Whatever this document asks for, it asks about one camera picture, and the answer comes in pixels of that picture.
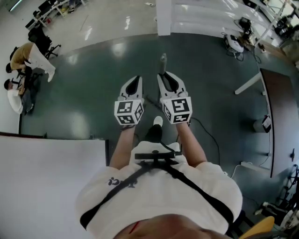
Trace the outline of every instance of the black machine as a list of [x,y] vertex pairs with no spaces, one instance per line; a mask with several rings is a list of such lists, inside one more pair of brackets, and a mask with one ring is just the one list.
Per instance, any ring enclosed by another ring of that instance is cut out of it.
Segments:
[[28,33],[28,40],[35,43],[38,47],[39,51],[49,59],[50,55],[58,56],[58,54],[53,53],[53,51],[57,47],[61,47],[61,45],[57,45],[55,47],[51,47],[52,40],[43,33],[42,26],[37,26],[31,29]]
[[287,39],[292,36],[296,31],[299,30],[299,26],[292,26],[291,21],[293,17],[298,17],[296,15],[295,9],[290,15],[283,16],[278,22],[277,26],[274,28],[277,35],[283,39]]
[[251,30],[251,22],[249,19],[242,17],[239,20],[239,25],[240,27],[243,29],[244,34],[242,36],[242,38],[246,41],[248,41],[252,35],[252,30]]

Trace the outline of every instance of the seated person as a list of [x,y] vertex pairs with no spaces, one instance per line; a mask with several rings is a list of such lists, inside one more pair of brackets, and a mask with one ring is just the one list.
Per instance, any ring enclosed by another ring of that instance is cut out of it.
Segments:
[[18,113],[29,112],[33,109],[34,104],[31,100],[30,90],[24,91],[22,84],[18,89],[13,89],[14,84],[8,79],[4,83],[4,88],[7,90],[7,97],[12,109]]
[[50,82],[55,74],[55,67],[43,56],[37,46],[28,42],[14,52],[10,63],[6,66],[6,72],[12,70],[23,70],[26,72],[26,66],[34,69],[41,68],[45,73],[49,74],[48,82]]

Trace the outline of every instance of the white panel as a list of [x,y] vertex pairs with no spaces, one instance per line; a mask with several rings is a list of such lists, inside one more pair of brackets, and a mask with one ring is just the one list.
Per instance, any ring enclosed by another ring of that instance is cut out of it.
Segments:
[[105,141],[0,137],[0,238],[91,239],[78,193],[105,167]]
[[156,0],[158,35],[171,33],[171,0]]

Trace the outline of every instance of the green floor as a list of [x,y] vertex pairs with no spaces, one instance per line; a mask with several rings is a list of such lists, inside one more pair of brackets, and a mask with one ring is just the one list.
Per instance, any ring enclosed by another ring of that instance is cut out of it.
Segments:
[[[227,56],[222,39],[205,35],[121,38],[52,59],[57,69],[55,76],[49,84],[46,77],[42,78],[35,110],[23,118],[22,133],[47,133],[53,139],[88,139],[94,135],[109,139],[112,153],[120,133],[114,118],[114,101],[121,86],[133,76],[141,75],[144,93],[157,99],[159,58],[164,52],[168,57],[167,70],[183,79],[192,98],[193,117],[202,122],[220,146],[222,169],[231,175],[240,161],[262,163],[269,151],[269,136],[252,130],[254,120],[267,114],[265,97],[261,95],[262,83],[234,95],[234,90],[257,74],[256,62],[250,53],[245,54],[243,62]],[[299,101],[297,69],[267,53],[257,52],[257,55],[262,60],[261,68],[291,78]],[[157,115],[162,116],[147,104],[136,129],[140,138]],[[175,127],[163,118],[163,141],[174,142]],[[218,164],[215,142],[196,121],[191,128],[208,160]],[[270,160],[263,166],[269,167]],[[288,174],[285,171],[270,179],[238,167],[234,179],[244,195],[244,209],[252,212],[256,208],[254,200],[274,202]]]

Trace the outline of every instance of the chair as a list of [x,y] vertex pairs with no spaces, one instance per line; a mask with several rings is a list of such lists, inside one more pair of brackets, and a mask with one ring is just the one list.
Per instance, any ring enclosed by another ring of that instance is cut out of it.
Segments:
[[35,43],[40,52],[47,58],[51,55],[58,56],[58,54],[53,53],[57,47],[61,47],[61,45],[57,45],[55,47],[51,47],[52,40],[43,33],[42,27],[39,25],[36,28],[33,28],[28,33],[28,40]]
[[246,239],[253,235],[257,235],[264,232],[270,232],[274,226],[274,217],[266,217],[261,220],[259,223],[251,227],[247,232],[245,232],[239,239]]

